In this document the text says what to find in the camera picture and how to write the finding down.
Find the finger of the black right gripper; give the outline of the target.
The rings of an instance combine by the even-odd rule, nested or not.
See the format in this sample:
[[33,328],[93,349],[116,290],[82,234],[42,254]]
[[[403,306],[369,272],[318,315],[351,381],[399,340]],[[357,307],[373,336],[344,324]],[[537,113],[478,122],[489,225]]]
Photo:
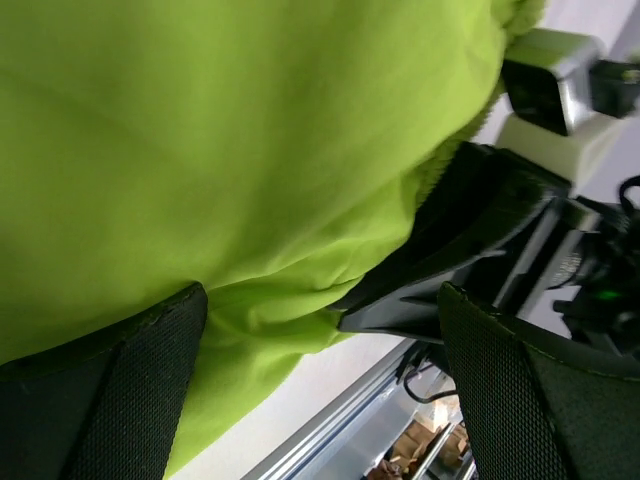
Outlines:
[[345,333],[380,333],[442,344],[436,294],[385,297],[345,312],[338,325]]

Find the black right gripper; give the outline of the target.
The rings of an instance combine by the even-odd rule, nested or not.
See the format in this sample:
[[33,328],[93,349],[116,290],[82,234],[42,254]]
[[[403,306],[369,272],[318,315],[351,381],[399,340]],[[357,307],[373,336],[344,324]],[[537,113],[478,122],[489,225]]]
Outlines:
[[[460,144],[417,210],[406,242],[331,308],[362,308],[488,256],[569,187],[507,149]],[[572,298],[551,302],[570,337],[616,355],[638,354],[639,205],[630,196],[638,187],[638,177],[624,180],[614,203],[554,200],[517,248],[494,306],[525,317],[545,293],[572,288]]]

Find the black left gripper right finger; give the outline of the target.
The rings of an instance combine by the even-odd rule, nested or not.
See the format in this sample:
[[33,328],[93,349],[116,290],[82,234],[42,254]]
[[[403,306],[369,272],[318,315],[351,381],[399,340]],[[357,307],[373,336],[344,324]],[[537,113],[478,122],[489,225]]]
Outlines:
[[449,282],[441,333],[481,479],[636,479],[639,364]]

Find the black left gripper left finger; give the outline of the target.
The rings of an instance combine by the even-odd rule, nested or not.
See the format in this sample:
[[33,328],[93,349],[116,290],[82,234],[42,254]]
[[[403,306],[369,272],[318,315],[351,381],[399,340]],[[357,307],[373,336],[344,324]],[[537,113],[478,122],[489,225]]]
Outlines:
[[4,479],[161,479],[207,317],[194,284],[1,367]]

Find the lime green shorts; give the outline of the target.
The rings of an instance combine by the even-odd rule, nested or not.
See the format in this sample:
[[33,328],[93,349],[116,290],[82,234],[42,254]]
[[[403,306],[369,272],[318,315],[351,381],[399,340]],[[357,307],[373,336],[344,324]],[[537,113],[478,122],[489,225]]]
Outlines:
[[164,479],[337,343],[541,1],[5,1],[1,367],[199,284]]

